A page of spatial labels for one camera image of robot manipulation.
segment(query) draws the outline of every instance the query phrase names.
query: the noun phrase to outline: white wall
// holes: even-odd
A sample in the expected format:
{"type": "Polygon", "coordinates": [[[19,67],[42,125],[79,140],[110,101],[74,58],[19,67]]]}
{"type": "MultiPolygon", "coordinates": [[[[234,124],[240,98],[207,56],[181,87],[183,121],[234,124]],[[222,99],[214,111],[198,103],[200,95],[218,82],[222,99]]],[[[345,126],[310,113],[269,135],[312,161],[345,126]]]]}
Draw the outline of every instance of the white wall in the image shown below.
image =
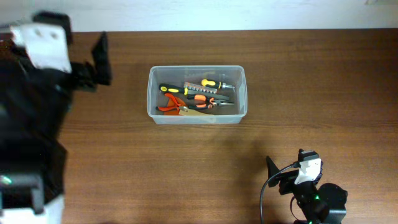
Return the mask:
{"type": "Polygon", "coordinates": [[[67,13],[74,31],[398,27],[397,0],[1,0],[0,24],[39,9],[67,13]]]}

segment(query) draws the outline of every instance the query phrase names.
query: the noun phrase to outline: screwdriver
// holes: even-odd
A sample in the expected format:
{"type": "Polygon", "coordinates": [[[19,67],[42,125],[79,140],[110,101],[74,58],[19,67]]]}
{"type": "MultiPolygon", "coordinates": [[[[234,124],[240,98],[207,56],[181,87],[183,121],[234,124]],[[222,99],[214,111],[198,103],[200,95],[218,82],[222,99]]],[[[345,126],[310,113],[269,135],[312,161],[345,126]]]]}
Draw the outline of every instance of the screwdriver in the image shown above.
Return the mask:
{"type": "Polygon", "coordinates": [[[219,88],[219,89],[234,89],[233,86],[228,85],[223,82],[218,82],[216,80],[209,80],[209,79],[204,79],[201,81],[201,85],[207,86],[207,87],[212,87],[212,88],[219,88]]]}
{"type": "Polygon", "coordinates": [[[184,95],[195,95],[195,94],[201,94],[209,97],[213,97],[214,99],[220,99],[220,100],[229,100],[228,96],[223,96],[223,95],[218,95],[214,93],[205,93],[201,91],[196,91],[196,90],[189,90],[188,88],[182,88],[178,87],[175,85],[169,85],[169,84],[160,84],[159,89],[165,93],[183,93],[184,95]]]}

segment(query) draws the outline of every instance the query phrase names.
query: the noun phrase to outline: clear plastic container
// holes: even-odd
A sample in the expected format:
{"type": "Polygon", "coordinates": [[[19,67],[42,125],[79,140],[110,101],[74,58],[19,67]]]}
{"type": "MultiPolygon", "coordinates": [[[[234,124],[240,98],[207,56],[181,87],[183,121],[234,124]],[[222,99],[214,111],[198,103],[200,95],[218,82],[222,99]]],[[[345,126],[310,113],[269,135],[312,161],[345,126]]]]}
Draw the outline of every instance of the clear plastic container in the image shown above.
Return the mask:
{"type": "MultiPolygon", "coordinates": [[[[187,100],[183,94],[174,94],[187,105],[199,104],[187,100]]],[[[237,65],[204,66],[155,66],[152,67],[148,81],[148,115],[156,124],[237,124],[248,111],[248,91],[243,67],[237,65]],[[159,90],[159,84],[166,83],[183,87],[184,82],[200,85],[204,79],[224,82],[235,87],[234,90],[218,90],[217,94],[228,96],[234,105],[216,106],[199,112],[208,116],[166,116],[156,110],[156,106],[167,106],[169,99],[159,90]]]]}

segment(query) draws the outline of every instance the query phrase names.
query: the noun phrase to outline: wooden tabletop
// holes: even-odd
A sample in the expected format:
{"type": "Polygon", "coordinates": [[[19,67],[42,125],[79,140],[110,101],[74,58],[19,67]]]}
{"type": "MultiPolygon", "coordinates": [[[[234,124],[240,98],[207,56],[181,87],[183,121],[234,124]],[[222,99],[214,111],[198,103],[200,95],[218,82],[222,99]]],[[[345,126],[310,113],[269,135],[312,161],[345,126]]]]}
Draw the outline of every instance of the wooden tabletop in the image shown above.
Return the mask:
{"type": "MultiPolygon", "coordinates": [[[[75,34],[71,60],[98,37],[75,34]]],[[[397,223],[398,29],[110,33],[109,48],[112,85],[76,92],[60,136],[64,224],[259,223],[266,156],[284,167],[300,148],[324,162],[318,186],[348,191],[343,223],[397,223]],[[241,65],[247,115],[156,125],[155,65],[241,65]]],[[[266,189],[267,223],[293,223],[291,197],[266,189]]]]}

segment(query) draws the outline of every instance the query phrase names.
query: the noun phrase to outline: pliers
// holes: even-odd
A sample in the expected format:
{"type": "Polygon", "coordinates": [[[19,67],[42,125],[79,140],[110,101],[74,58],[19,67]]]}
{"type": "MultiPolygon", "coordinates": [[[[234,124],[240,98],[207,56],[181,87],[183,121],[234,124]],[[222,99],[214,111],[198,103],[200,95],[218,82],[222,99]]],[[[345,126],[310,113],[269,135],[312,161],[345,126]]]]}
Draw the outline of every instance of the pliers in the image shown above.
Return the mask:
{"type": "Polygon", "coordinates": [[[195,105],[195,106],[188,106],[189,109],[193,110],[205,110],[210,109],[215,106],[222,106],[222,105],[234,105],[233,101],[229,100],[215,100],[213,97],[205,96],[205,95],[189,95],[187,96],[188,100],[200,100],[205,101],[205,104],[202,105],[195,105]]]}
{"type": "Polygon", "coordinates": [[[171,111],[171,110],[177,110],[180,111],[184,106],[181,103],[178,103],[177,99],[171,94],[171,93],[165,93],[165,96],[170,98],[174,102],[174,106],[169,106],[169,107],[156,107],[157,110],[160,111],[171,111]]]}

